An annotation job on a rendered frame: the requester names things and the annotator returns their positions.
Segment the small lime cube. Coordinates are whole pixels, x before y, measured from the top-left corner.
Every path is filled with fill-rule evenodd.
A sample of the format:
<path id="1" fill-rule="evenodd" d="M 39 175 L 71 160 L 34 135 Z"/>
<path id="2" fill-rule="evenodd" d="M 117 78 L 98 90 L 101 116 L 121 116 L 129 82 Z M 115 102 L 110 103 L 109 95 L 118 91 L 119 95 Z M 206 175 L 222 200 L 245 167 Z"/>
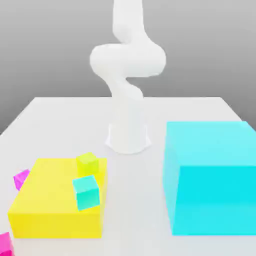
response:
<path id="1" fill-rule="evenodd" d="M 95 175 L 99 172 L 99 159 L 92 152 L 77 156 L 76 165 L 79 178 Z"/>

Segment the small magenta cube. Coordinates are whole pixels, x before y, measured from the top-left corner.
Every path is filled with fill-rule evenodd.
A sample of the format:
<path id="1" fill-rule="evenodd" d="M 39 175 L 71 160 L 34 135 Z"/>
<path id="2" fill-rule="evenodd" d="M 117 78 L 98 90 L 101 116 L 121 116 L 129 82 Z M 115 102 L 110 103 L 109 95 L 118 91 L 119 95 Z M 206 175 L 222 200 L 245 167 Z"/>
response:
<path id="1" fill-rule="evenodd" d="M 30 170 L 25 169 L 25 170 L 21 171 L 20 173 L 16 174 L 15 176 L 13 176 L 14 184 L 18 191 L 20 191 L 20 189 L 23 186 L 29 173 L 30 173 Z"/>

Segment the small turquoise cube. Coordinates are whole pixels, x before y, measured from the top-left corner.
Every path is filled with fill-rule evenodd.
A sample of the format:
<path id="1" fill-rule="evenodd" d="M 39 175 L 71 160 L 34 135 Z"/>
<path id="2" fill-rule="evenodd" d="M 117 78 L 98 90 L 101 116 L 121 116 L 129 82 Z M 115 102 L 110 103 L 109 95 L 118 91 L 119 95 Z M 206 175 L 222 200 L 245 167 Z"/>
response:
<path id="1" fill-rule="evenodd" d="M 90 209 L 100 204 L 100 188 L 94 175 L 73 179 L 72 185 L 79 211 Z"/>

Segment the large cyan box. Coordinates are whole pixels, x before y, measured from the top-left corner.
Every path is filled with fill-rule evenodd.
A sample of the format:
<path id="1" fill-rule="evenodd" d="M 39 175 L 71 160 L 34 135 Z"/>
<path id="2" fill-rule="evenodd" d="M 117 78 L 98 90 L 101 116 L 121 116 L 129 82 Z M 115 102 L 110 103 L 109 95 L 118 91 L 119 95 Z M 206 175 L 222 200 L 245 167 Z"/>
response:
<path id="1" fill-rule="evenodd" d="M 174 236 L 256 236 L 256 130 L 169 121 L 163 190 Z"/>

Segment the small pink cube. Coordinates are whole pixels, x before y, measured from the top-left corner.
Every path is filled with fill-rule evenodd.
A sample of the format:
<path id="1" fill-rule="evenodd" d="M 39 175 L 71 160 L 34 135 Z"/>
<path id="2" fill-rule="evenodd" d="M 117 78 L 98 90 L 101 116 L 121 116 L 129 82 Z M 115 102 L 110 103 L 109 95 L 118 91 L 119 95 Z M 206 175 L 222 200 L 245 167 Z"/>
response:
<path id="1" fill-rule="evenodd" d="M 13 245 L 8 232 L 0 234 L 0 256 L 14 256 Z"/>

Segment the large yellow box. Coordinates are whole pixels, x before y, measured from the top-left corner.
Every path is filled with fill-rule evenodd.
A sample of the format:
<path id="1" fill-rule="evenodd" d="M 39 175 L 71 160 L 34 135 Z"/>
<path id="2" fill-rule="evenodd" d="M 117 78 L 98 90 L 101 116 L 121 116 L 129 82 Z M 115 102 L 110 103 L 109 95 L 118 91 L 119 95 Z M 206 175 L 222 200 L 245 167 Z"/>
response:
<path id="1" fill-rule="evenodd" d="M 79 211 L 73 187 L 74 158 L 39 158 L 8 210 L 17 239 L 98 239 L 102 236 L 107 197 L 107 159 L 99 159 L 100 204 Z"/>

